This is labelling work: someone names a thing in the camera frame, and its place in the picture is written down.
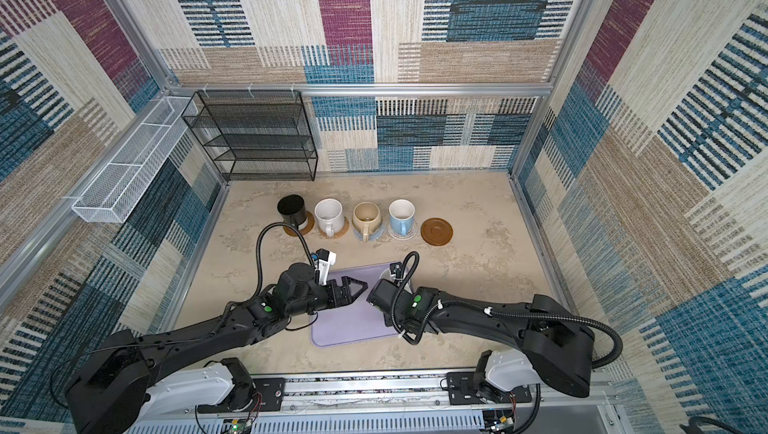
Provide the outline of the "blue woven round coaster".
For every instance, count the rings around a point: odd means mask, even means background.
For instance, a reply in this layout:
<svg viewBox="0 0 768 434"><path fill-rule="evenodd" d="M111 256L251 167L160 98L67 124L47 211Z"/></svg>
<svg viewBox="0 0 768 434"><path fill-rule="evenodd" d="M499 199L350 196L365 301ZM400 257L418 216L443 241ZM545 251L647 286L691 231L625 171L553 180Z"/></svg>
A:
<svg viewBox="0 0 768 434"><path fill-rule="evenodd" d="M356 227L352 229L352 232L359 241L364 242L362 233ZM386 225L381 224L375 231L369 234L368 242L376 242L385 232Z"/></svg>

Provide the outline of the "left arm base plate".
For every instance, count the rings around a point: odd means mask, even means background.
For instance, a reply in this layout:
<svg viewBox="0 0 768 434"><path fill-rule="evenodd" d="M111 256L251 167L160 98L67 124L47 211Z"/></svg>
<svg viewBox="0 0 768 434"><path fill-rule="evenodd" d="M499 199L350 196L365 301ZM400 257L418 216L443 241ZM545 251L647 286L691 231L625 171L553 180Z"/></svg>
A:
<svg viewBox="0 0 768 434"><path fill-rule="evenodd" d="M253 378L246 391L245 407L241 412L278 412L283 403L286 379L282 377Z"/></svg>

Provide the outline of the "white speckled mug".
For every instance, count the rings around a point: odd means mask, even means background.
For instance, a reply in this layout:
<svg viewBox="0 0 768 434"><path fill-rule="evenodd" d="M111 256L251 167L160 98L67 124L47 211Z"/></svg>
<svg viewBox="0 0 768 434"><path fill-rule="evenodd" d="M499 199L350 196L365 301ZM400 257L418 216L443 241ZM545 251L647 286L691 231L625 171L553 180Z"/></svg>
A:
<svg viewBox="0 0 768 434"><path fill-rule="evenodd" d="M340 234L345 226L343 206L334 198L319 201L315 207L314 216L320 232L328 238Z"/></svg>

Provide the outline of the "black mug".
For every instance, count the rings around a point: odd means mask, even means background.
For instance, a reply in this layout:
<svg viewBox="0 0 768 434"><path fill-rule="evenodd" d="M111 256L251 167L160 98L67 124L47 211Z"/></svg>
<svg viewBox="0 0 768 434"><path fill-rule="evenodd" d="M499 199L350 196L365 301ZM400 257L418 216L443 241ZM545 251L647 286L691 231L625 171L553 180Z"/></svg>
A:
<svg viewBox="0 0 768 434"><path fill-rule="evenodd" d="M290 194L281 198L277 204L277 210L286 224L290 224L298 230L304 229L308 224L305 200L298 194Z"/></svg>

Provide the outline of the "multicolour woven round coaster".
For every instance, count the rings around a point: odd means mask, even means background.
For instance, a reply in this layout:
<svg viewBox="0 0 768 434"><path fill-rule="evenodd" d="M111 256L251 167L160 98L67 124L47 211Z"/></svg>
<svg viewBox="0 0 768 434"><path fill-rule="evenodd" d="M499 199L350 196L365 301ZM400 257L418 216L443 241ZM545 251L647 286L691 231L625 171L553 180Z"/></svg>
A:
<svg viewBox="0 0 768 434"><path fill-rule="evenodd" d="M402 230L402 225L397 224L393 226L392 224L387 224L387 232L388 234L395 240L405 241L409 239L413 239L419 231L419 224L414 221L410 225L407 225L407 230Z"/></svg>

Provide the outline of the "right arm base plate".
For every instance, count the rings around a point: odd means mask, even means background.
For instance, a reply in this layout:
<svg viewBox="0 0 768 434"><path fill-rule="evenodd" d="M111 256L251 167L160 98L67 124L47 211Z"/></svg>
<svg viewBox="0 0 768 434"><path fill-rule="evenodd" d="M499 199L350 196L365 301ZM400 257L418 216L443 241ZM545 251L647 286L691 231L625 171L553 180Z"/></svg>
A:
<svg viewBox="0 0 768 434"><path fill-rule="evenodd" d="M463 371L447 373L441 388L448 393L451 405L530 403L533 400L529 388L519 386L511 392L502 392L481 380L479 374Z"/></svg>

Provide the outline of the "brown wooden coaster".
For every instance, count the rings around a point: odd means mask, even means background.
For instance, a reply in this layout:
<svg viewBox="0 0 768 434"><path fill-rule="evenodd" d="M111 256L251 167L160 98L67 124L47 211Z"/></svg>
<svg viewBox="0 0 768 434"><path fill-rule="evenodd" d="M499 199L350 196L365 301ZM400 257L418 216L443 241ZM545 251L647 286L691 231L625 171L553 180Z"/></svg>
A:
<svg viewBox="0 0 768 434"><path fill-rule="evenodd" d="M429 218L421 225L422 239L432 246L444 246L448 244L454 235L452 225L442 218Z"/></svg>
<svg viewBox="0 0 768 434"><path fill-rule="evenodd" d="M303 236L305 236L308 233L310 233L314 229L314 227L315 227L314 215L310 211L307 211L306 212L306 220L305 220L305 222L303 224L300 225L299 232ZM284 227L283 231L288 236L291 236L291 237L296 237L297 236L297 234L292 229L289 229L287 227Z"/></svg>

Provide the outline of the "rattan woven round coaster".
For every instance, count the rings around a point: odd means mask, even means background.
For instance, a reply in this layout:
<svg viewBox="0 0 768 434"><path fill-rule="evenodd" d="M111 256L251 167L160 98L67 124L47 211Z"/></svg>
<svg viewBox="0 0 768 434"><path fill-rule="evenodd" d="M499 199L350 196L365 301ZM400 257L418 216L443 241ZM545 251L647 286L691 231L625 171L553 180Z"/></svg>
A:
<svg viewBox="0 0 768 434"><path fill-rule="evenodd" d="M333 222L320 220L318 223L319 234L325 239L339 239L349 231L349 228L350 222L346 216Z"/></svg>

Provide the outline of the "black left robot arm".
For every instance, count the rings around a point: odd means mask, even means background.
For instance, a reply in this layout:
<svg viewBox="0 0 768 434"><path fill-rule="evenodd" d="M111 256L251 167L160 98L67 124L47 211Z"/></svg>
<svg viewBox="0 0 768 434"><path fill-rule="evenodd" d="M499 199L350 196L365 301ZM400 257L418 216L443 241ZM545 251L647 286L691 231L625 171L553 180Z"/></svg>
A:
<svg viewBox="0 0 768 434"><path fill-rule="evenodd" d="M198 361L234 348L257 344L288 328L296 315L353 304L367 285L344 276L322 280L319 254L307 252L277 283L257 277L254 293L230 301L211 319L168 332L136 337L129 330L108 336L98 348L60 363L72 371L54 400L64 398L79 433L123 433L148 403L148 389Z"/></svg>

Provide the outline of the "white mug blue handle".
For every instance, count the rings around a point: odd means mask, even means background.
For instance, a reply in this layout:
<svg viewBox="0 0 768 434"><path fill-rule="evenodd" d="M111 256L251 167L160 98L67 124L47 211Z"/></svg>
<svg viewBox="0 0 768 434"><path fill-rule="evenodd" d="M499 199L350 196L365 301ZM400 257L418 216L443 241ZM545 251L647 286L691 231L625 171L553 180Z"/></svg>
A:
<svg viewBox="0 0 768 434"><path fill-rule="evenodd" d="M407 237L414 224L415 206L406 199L397 199L389 205L389 228L400 237Z"/></svg>

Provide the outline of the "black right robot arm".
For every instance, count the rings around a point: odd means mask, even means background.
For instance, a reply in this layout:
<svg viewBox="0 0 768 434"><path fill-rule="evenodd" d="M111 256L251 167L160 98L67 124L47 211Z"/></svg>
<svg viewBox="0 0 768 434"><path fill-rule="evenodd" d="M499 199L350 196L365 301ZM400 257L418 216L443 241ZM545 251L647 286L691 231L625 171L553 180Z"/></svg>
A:
<svg viewBox="0 0 768 434"><path fill-rule="evenodd" d="M410 252L404 259L412 264L403 269L406 277L399 283L380 279L367 302L411 345L425 334L460 334L501 344L481 354L474 374L474 389L486 400L492 390L510 392L533 384L586 398L592 372L622 353L623 341L614 329L574 316L546 295L536 294L529 303L499 304L429 287L407 292L418 261L418 253Z"/></svg>

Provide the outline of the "beige mug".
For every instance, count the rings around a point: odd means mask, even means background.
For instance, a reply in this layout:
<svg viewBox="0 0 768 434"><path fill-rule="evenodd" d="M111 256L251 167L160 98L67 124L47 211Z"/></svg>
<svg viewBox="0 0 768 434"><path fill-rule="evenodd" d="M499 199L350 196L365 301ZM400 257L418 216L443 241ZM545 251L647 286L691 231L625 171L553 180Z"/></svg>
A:
<svg viewBox="0 0 768 434"><path fill-rule="evenodd" d="M361 202L352 211L352 224L363 242L371 240L380 230L381 211L373 202Z"/></svg>

